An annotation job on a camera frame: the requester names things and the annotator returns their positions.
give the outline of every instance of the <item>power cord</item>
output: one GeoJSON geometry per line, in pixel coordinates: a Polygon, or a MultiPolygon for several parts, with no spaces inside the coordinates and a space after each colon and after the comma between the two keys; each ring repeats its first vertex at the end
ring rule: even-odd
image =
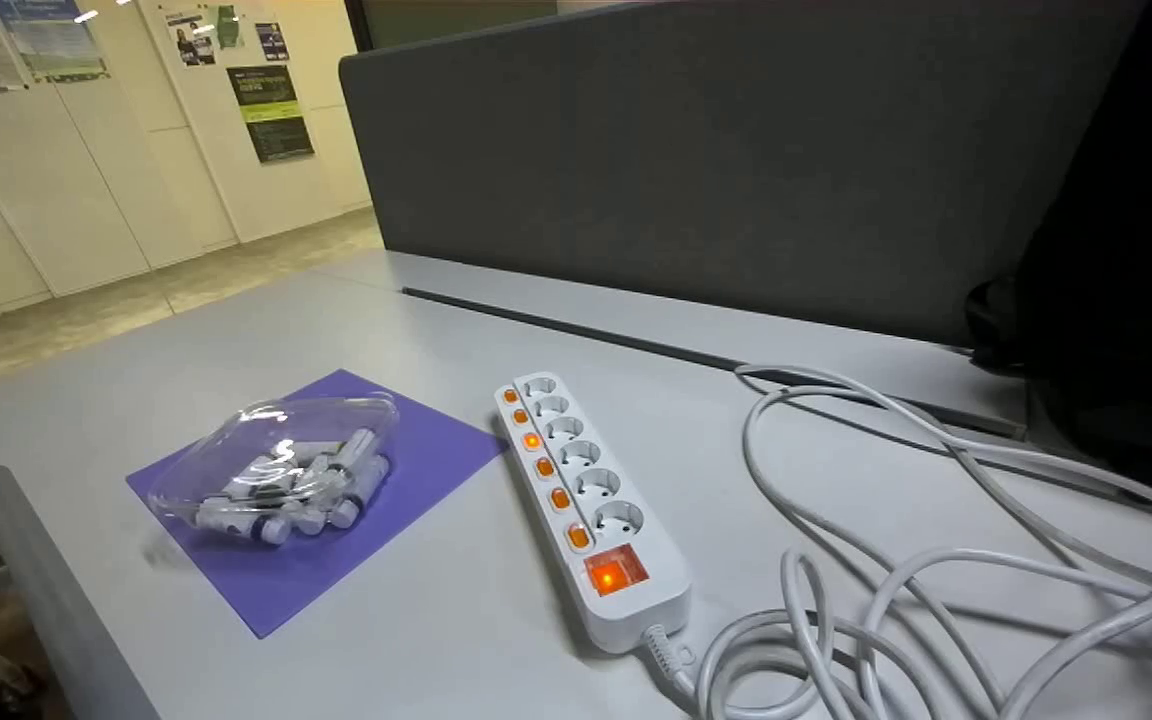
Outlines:
{"type": "MultiPolygon", "coordinates": [[[[738,381],[759,395],[739,425],[739,455],[745,455],[752,486],[766,491],[766,502],[779,516],[802,524],[803,538],[813,538],[822,548],[830,548],[835,559],[844,559],[844,567],[861,584],[871,588],[871,600],[869,600],[869,614],[861,624],[842,619],[831,600],[830,600],[830,588],[822,580],[822,567],[810,555],[783,551],[783,559],[779,559],[783,607],[738,615],[708,645],[702,670],[693,670],[675,654],[674,636],[651,629],[645,636],[645,656],[656,670],[663,697],[674,697],[688,717],[771,720],[771,717],[803,717],[818,704],[824,704],[830,717],[842,717],[842,720],[852,720],[852,717],[858,720],[887,720],[894,713],[907,717],[907,707],[902,704],[902,693],[894,693],[885,686],[885,675],[902,675],[903,686],[912,686],[912,693],[922,697],[930,717],[953,717],[946,704],[936,704],[931,686],[918,670],[918,662],[879,636],[887,615],[907,619],[912,607],[926,607],[926,614],[931,614],[936,629],[953,639],[955,656],[970,670],[970,675],[965,675],[946,654],[931,647],[926,629],[907,624],[918,634],[922,647],[930,654],[930,662],[946,674],[946,681],[972,704],[976,717],[1020,720],[1020,717],[1027,717],[1027,707],[1044,697],[1044,690],[1064,670],[1073,670],[1075,662],[1084,662],[1098,647],[1116,647],[1116,636],[1125,636],[1132,629],[1152,629],[1152,574],[1056,529],[1044,516],[1038,516],[1027,504],[1020,504],[984,469],[984,459],[1061,473],[1061,478],[1084,479],[1091,489],[1112,489],[1112,491],[1125,491],[1125,497],[1152,504],[1149,486],[1138,486],[1138,479],[1116,478],[1116,473],[1098,469],[1098,465],[1075,465],[1064,455],[1031,451],[1031,449],[1004,449],[1004,444],[979,444],[979,440],[953,437],[931,416],[926,416],[926,412],[918,412],[918,407],[907,407],[907,404],[902,404],[902,399],[894,399],[894,395],[885,395],[885,394],[876,394],[852,375],[842,375],[842,373],[787,368],[787,365],[748,365],[748,368],[738,368],[738,381]],[[759,373],[802,375],[802,384],[755,384],[759,373]],[[879,548],[871,548],[865,538],[858,538],[858,534],[831,524],[830,516],[803,508],[802,502],[783,497],[755,459],[752,429],[767,407],[803,407],[802,399],[810,399],[810,395],[861,399],[861,404],[876,404],[885,412],[903,416],[912,429],[931,437],[946,449],[946,455],[953,455],[979,486],[979,491],[994,497],[1061,563],[1038,563],[1027,555],[1010,555],[1010,551],[994,551],[994,548],[949,548],[949,551],[926,551],[926,555],[895,563],[879,548]],[[842,551],[842,546],[858,548],[861,555],[869,555],[887,578],[876,580],[871,574],[858,567],[842,551]],[[1091,559],[1091,563],[1101,563],[1125,580],[1091,578],[1079,567],[1079,559],[1091,559]],[[994,563],[994,567],[1064,580],[1064,584],[1075,584],[1075,588],[1106,596],[1112,606],[1112,614],[1106,619],[1079,629],[1079,634],[1064,634],[1064,639],[1056,647],[1048,647],[1014,686],[1010,697],[999,697],[984,674],[984,662],[961,636],[953,607],[918,584],[918,578],[926,578],[940,563],[994,563]],[[759,675],[759,674],[791,675],[802,686],[779,704],[738,707],[732,704],[738,686],[748,675],[759,675]]],[[[1014,629],[1031,629],[1027,619],[1014,619],[1004,614],[976,614],[976,615],[990,615],[990,619],[1014,624],[1014,629]]]]}

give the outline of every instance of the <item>plastic bag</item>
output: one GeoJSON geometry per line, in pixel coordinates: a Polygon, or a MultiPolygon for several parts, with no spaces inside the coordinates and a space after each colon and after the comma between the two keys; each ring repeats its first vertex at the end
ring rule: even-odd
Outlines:
{"type": "Polygon", "coordinates": [[[203,538],[347,534],[393,473],[393,395],[270,399],[194,444],[151,514],[203,538]]]}

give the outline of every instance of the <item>power strip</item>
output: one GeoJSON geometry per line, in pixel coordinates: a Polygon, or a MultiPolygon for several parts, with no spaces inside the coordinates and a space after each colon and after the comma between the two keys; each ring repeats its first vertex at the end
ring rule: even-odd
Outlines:
{"type": "Polygon", "coordinates": [[[497,394],[497,412],[589,639],[632,654],[649,629],[684,629],[688,567],[567,384],[553,373],[519,375],[497,394]]]}

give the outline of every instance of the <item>tiled floor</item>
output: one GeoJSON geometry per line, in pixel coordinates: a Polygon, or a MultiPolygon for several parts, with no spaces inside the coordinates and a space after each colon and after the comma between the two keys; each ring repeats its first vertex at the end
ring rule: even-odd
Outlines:
{"type": "Polygon", "coordinates": [[[358,212],[261,246],[235,246],[151,277],[19,308],[0,317],[0,375],[370,247],[382,247],[382,228],[372,212],[358,212]]]}

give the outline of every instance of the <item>grey table surface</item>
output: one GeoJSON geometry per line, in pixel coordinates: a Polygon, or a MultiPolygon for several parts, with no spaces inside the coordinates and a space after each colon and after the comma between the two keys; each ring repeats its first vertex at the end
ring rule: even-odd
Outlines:
{"type": "MultiPolygon", "coordinates": [[[[635,662],[605,662],[549,578],[499,455],[347,574],[291,624],[258,639],[129,491],[129,473],[212,431],[228,412],[338,368],[492,429],[492,387],[553,368],[688,555],[702,607],[779,600],[783,548],[822,555],[748,486],[738,429],[752,394],[729,373],[477,317],[402,290],[529,308],[745,362],[858,373],[965,412],[1026,416],[1026,394],[961,351],[635,291],[376,253],[187,312],[0,381],[0,546],[79,717],[680,717],[635,662]]],[[[1041,548],[949,459],[822,416],[759,429],[767,469],[803,504],[885,546],[1041,548]]],[[[1053,486],[1010,479],[1044,516],[1152,563],[1152,516],[1053,486]]],[[[865,596],[824,559],[844,607],[865,596]]],[[[1031,619],[1084,624],[1061,584],[953,567],[931,588],[1031,619]]],[[[1053,639],[970,624],[1010,690],[1053,639]]],[[[1152,670],[1112,654],[1075,663],[1041,717],[1152,717],[1152,670]]]]}

